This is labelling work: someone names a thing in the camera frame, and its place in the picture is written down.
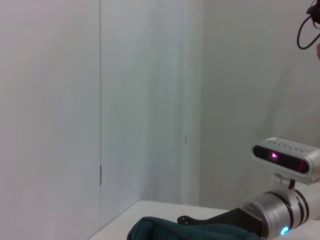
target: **dark green cloth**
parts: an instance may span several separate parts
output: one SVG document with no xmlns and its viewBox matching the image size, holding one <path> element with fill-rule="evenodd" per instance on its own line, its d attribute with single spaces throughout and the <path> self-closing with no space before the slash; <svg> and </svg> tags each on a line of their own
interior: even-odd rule
<svg viewBox="0 0 320 240">
<path fill-rule="evenodd" d="M 261 240 L 254 233 L 226 224 L 180 225 L 156 218 L 142 218 L 127 240 Z"/>
</svg>

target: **black cable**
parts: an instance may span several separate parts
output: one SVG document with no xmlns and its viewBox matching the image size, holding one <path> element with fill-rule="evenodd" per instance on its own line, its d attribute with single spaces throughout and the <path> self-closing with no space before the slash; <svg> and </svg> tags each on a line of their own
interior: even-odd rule
<svg viewBox="0 0 320 240">
<path fill-rule="evenodd" d="M 304 27 L 304 25 L 306 24 L 306 22 L 311 18 L 311 16 L 308 16 L 306 20 L 304 20 L 304 22 L 302 23 L 302 25 L 300 26 L 300 29 L 299 29 L 299 32 L 298 32 L 298 37 L 296 39 L 296 43 L 298 45 L 298 47 L 302 50 L 306 50 L 308 48 L 310 48 L 319 38 L 320 38 L 320 34 L 308 45 L 308 46 L 305 46 L 305 47 L 302 47 L 300 45 L 300 34 L 301 34 L 301 30 L 302 28 Z"/>
</svg>

